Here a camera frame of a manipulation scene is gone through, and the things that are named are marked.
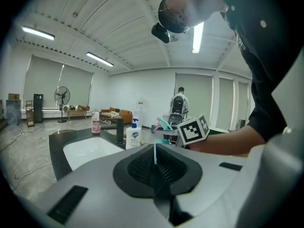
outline ceiling beam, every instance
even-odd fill
[[[171,65],[170,70],[175,69],[175,72],[178,72],[180,74],[196,74],[196,75],[213,75],[216,72],[216,68],[211,68],[212,65],[210,65],[210,67],[197,67],[197,65],[187,65],[187,66],[177,66],[177,65]],[[136,71],[144,71],[144,70],[162,70],[162,69],[167,69],[167,67],[165,67],[165,65],[163,65],[163,67],[158,67],[155,68],[153,66],[145,66],[145,67],[138,67],[135,68],[132,72],[136,72]],[[124,74],[124,73],[128,73],[125,71],[110,71],[109,72],[111,76],[113,75],[118,75],[118,74]],[[228,74],[233,74],[233,75],[237,75],[237,76],[241,76],[243,78],[252,80],[252,75],[251,73],[247,73],[245,71],[239,71],[239,70],[220,70],[220,73],[228,73]]]
[[[73,66],[83,69],[85,71],[89,71],[92,73],[94,73],[94,72],[108,73],[107,68],[105,68],[105,67],[103,67],[105,69],[105,70],[103,70],[103,68],[97,68],[93,64],[91,65],[91,64],[81,61],[75,57],[71,57],[71,56],[65,55],[63,53],[60,53],[58,51],[47,49],[42,46],[37,46],[37,45],[33,45],[30,43],[21,42],[21,41],[16,41],[14,46],[20,47],[20,48],[26,48],[26,49],[30,50],[34,56],[43,57],[45,59],[53,60],[53,61],[60,62],[63,64],[73,65]]]
[[[213,40],[220,40],[220,41],[225,41],[225,42],[229,42],[229,43],[236,43],[237,42],[236,38],[229,39],[229,38],[225,38],[225,37],[222,37],[222,36],[216,36],[216,35],[210,35],[210,34],[203,34],[203,38],[208,38],[208,39],[213,39]]]
[[[79,40],[93,46],[94,48],[96,48],[96,50],[98,50],[98,52],[100,53],[101,56],[110,57],[113,60],[115,60],[116,62],[118,62],[120,65],[122,65],[123,67],[128,69],[129,71],[132,71],[132,66],[129,63],[124,61],[121,57],[119,57],[114,52],[110,51],[108,48],[103,46],[100,42],[98,42],[94,38],[91,38],[89,35],[86,35],[80,31],[77,31],[71,27],[68,27],[65,24],[62,24],[54,19],[45,17],[45,16],[37,14],[37,13],[33,13],[33,12],[27,13],[20,19],[17,19],[16,23],[18,26],[23,26],[24,21],[29,22],[29,23],[36,23],[36,24],[42,25],[44,27],[50,27],[56,31],[61,31],[61,32],[67,33],[67,34],[73,36],[74,38],[79,39]]]
[[[148,20],[149,26],[152,28],[153,25],[156,24],[156,19],[152,13],[152,10],[151,10],[147,0],[135,0],[135,1],[137,2],[138,6],[142,10],[146,19]],[[161,48],[163,56],[165,57],[166,64],[168,67],[170,67],[170,59],[169,59],[169,54],[168,54],[167,48],[165,47],[164,43],[161,40],[157,39],[157,41]]]
[[[220,61],[218,62],[218,68],[217,68],[217,72],[224,66],[225,62],[227,61],[227,59],[229,58],[229,56],[231,55],[231,52],[233,51],[233,49],[237,46],[236,43],[231,42],[230,45],[228,46],[228,48],[226,49],[225,53],[223,54],[223,56],[221,57]]]

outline ceiling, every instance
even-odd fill
[[[171,34],[164,44],[151,34],[161,0],[32,0],[16,19],[17,44],[74,57],[110,74],[160,67],[211,68],[251,77],[234,32],[219,13],[205,22],[200,53],[192,53],[193,28]],[[55,35],[47,40],[23,32],[22,25]],[[107,67],[86,56],[90,51],[114,64]]]

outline black cabinet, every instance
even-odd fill
[[[43,122],[43,95],[34,94],[34,121],[35,123]]]

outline pink bottle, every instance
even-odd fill
[[[100,133],[99,112],[92,112],[92,133]]]

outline window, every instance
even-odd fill
[[[58,86],[69,89],[69,105],[88,105],[92,77],[82,69],[33,56],[24,84],[23,105],[33,100],[34,94],[43,94],[43,108],[58,108],[54,100]]]
[[[238,114],[237,123],[239,120],[246,120],[248,106],[248,84],[238,83]]]
[[[233,109],[233,80],[219,78],[219,106],[217,128],[228,130]]]
[[[31,101],[34,94],[43,94],[43,107],[55,108],[54,92],[58,81],[62,63],[40,57],[32,57],[23,90],[23,105]]]
[[[77,67],[64,65],[59,86],[70,91],[68,105],[88,105],[93,74]]]
[[[189,101],[188,116],[204,114],[209,123],[212,101],[212,76],[177,74],[175,94],[179,87],[184,87]]]

